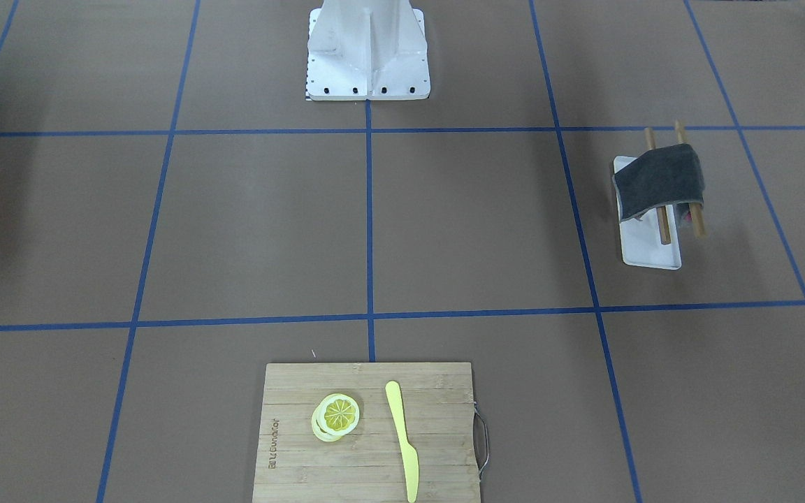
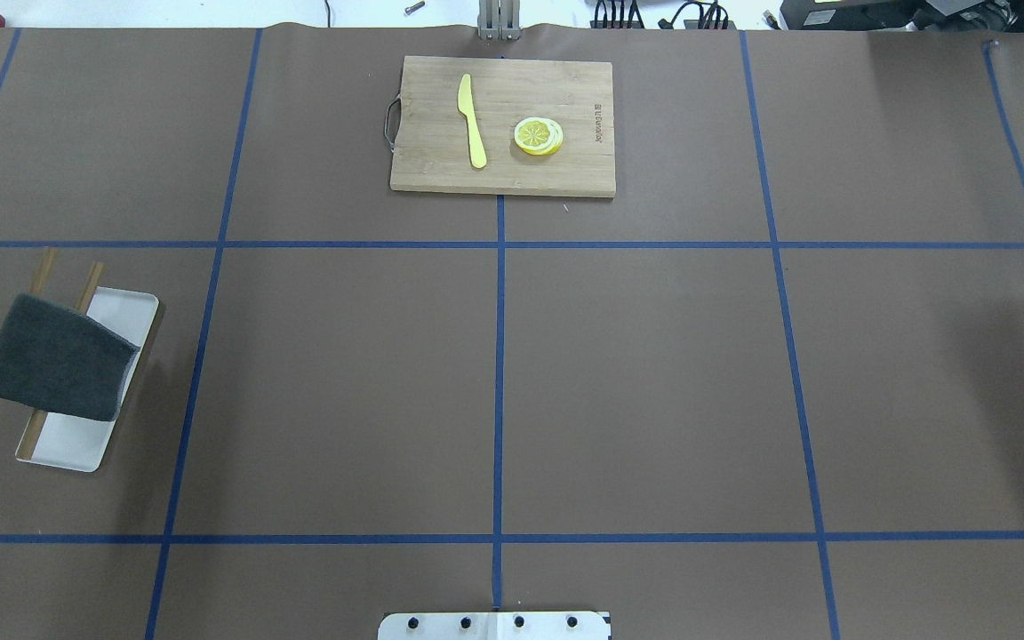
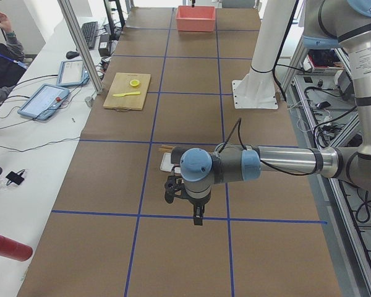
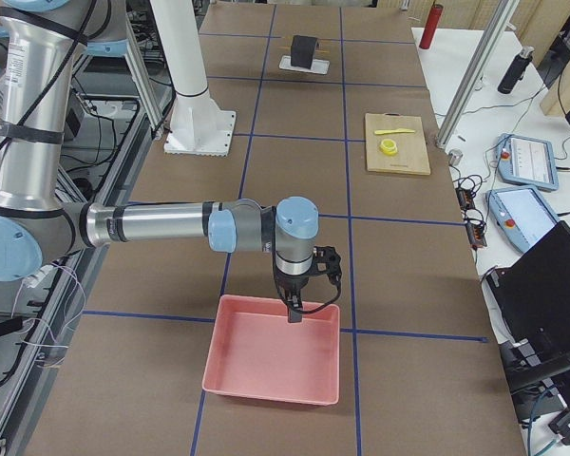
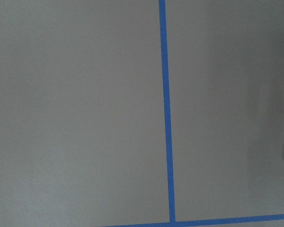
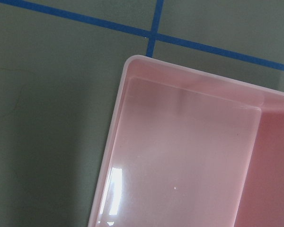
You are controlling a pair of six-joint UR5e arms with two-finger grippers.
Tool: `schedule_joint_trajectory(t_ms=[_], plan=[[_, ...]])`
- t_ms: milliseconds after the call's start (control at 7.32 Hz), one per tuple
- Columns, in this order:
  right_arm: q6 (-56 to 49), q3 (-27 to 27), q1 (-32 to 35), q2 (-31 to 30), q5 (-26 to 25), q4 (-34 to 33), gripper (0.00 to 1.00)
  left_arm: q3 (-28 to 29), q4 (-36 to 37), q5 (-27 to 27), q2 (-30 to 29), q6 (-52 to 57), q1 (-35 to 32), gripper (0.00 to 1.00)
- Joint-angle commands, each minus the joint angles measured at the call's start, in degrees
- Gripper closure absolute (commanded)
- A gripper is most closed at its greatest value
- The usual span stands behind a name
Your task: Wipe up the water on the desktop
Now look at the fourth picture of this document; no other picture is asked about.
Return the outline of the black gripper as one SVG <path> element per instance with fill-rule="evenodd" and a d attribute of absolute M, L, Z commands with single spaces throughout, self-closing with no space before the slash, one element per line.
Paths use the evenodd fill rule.
<path fill-rule="evenodd" d="M 307 274 L 288 275 L 278 268 L 274 270 L 274 281 L 278 297 L 288 307 L 288 322 L 300 323 L 303 315 L 302 290 L 308 284 Z"/>

